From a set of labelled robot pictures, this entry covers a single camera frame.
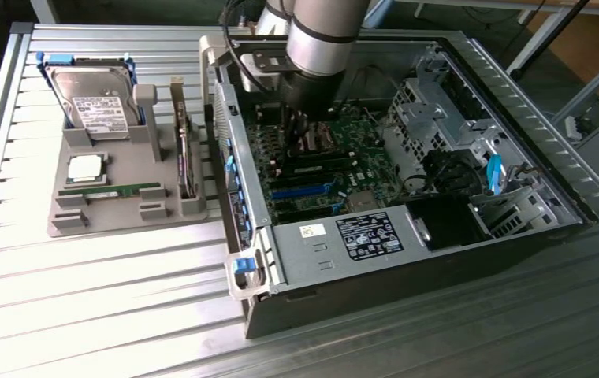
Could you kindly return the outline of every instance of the cpu processor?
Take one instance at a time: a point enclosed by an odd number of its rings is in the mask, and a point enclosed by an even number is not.
[[[103,184],[103,154],[77,155],[67,159],[66,185]]]
[[[126,139],[129,126],[144,124],[133,101],[133,61],[42,53],[37,61],[66,115],[66,127],[83,128],[91,140]]]

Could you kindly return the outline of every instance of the hard disk drive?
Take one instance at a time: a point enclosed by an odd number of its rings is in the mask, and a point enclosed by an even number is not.
[[[37,55],[38,69],[57,95],[69,128],[85,128],[90,139],[125,139],[128,127],[144,123],[133,101],[130,59],[81,59]]]

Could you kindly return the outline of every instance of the hard drive label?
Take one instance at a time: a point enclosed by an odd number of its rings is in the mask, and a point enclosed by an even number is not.
[[[73,97],[81,123],[89,133],[125,132],[124,108],[118,97]]]
[[[340,219],[336,224],[350,260],[359,261],[404,250],[385,213]]]

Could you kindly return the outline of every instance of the blue clip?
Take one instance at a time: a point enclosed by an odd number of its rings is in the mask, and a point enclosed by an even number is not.
[[[74,61],[75,58],[71,54],[51,54],[46,63],[49,65],[71,65]]]
[[[225,163],[225,172],[232,172],[234,170],[233,166],[234,166],[234,156],[229,155]]]
[[[42,53],[41,51],[37,51],[35,52],[35,60],[37,60],[37,64],[42,65],[43,60],[45,60],[45,53]]]
[[[337,215],[338,211],[341,210],[342,207],[344,207],[344,203],[342,202],[334,203],[332,205],[332,215]]]
[[[237,258],[233,263],[234,274],[250,273],[257,269],[254,258]]]
[[[492,155],[488,158],[487,164],[487,181],[488,181],[488,190],[492,191],[495,195],[500,194],[500,165],[501,158],[500,155]]]

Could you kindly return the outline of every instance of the black cable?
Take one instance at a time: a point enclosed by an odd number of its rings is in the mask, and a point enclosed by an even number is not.
[[[521,67],[517,69],[513,69],[512,72],[509,72],[509,76],[515,81],[519,81],[525,74],[527,70],[531,68],[532,64],[537,61],[537,58],[540,57],[541,53],[544,53],[544,50],[549,47],[552,42],[556,40],[556,37],[563,33],[565,30],[565,27],[568,24],[575,20],[576,15],[581,12],[584,9],[584,6],[589,0],[576,0],[575,5],[572,6],[571,10],[568,10],[568,13],[563,18],[559,20],[556,26],[549,31],[549,33],[541,38],[540,43],[537,44],[536,48],[531,52],[531,56],[528,59],[521,63]]]
[[[232,61],[234,62],[236,67],[242,72],[244,76],[248,78],[250,83],[254,85],[254,87],[257,88],[260,93],[262,95],[265,95],[265,96],[270,96],[269,90],[264,87],[264,85],[261,85],[260,81],[254,78],[253,74],[249,73],[249,70],[246,69],[246,67],[241,63],[240,57],[238,57],[238,55],[236,55],[236,52],[234,52],[234,47],[232,46],[232,39],[230,39],[230,36],[229,36],[229,26],[228,26],[229,15],[230,15],[232,9],[234,9],[244,1],[245,0],[229,0],[225,3],[225,7],[222,9],[220,22],[221,22],[221,26],[222,26],[222,34],[225,35],[226,50],[229,51],[229,54],[232,56]]]
[[[282,13],[282,18],[289,22],[289,14],[285,12],[285,5],[282,4],[284,0],[278,0],[280,4],[280,12]]]
[[[535,8],[535,10],[531,13],[531,16],[527,18],[527,20],[524,21],[524,23],[521,24],[521,27],[519,28],[517,33],[513,35],[513,37],[509,39],[509,42],[507,42],[507,45],[503,48],[503,51],[500,52],[500,54],[497,55],[497,60],[503,59],[504,54],[507,53],[507,50],[509,50],[509,47],[512,47],[513,41],[517,40],[519,36],[521,35],[523,31],[525,30],[528,24],[531,23],[532,18],[536,16],[537,12],[540,12],[541,7],[544,6],[544,3],[547,2],[547,0],[541,0],[540,4],[537,4],[537,7]]]
[[[407,183],[407,181],[409,181],[411,179],[421,179],[421,180],[427,180],[428,177],[425,175],[411,175],[408,176],[404,180],[403,180],[403,184],[400,185],[400,190],[397,191],[397,194],[395,195],[393,199],[399,199],[400,195],[404,192],[404,184]]]
[[[393,86],[395,90],[399,89],[399,85],[397,85],[397,83],[395,82],[393,78],[391,77],[391,75],[388,75],[388,74],[383,71],[383,69],[381,69],[377,65],[375,65],[375,64],[364,65],[363,67],[360,67],[360,68],[357,69],[357,71],[356,71],[354,74],[353,74],[353,77],[350,78],[350,82],[349,82],[349,85],[346,86],[344,98],[341,98],[341,101],[338,102],[338,105],[337,105],[337,109],[336,109],[337,111],[340,111],[341,108],[344,107],[344,104],[345,104],[345,102],[346,102],[348,99],[349,99],[349,94],[350,94],[350,89],[352,89],[352,87],[353,87],[353,83],[354,83],[354,81],[357,80],[357,78],[359,78],[359,76],[360,76],[360,73],[365,72],[367,69],[373,69],[373,70],[376,70],[376,72],[379,72],[379,73],[381,74],[381,76],[385,78],[385,80],[391,83],[391,85]],[[364,87],[365,85],[367,85],[367,75],[364,76],[363,87]]]
[[[485,10],[480,10],[479,8],[475,8],[473,6],[467,6],[469,10],[472,10],[475,13],[480,14],[489,14],[492,12],[492,8],[487,8]]]
[[[491,28],[492,25],[500,24],[500,23],[505,22],[507,20],[511,20],[517,15],[517,13],[515,12],[509,16],[504,17],[500,20],[484,21],[484,20],[480,20],[473,14],[471,14],[468,12],[468,8],[467,7],[463,6],[461,9],[463,9],[463,12],[469,16],[469,18],[472,18],[479,24],[484,25],[484,28],[487,30]]]

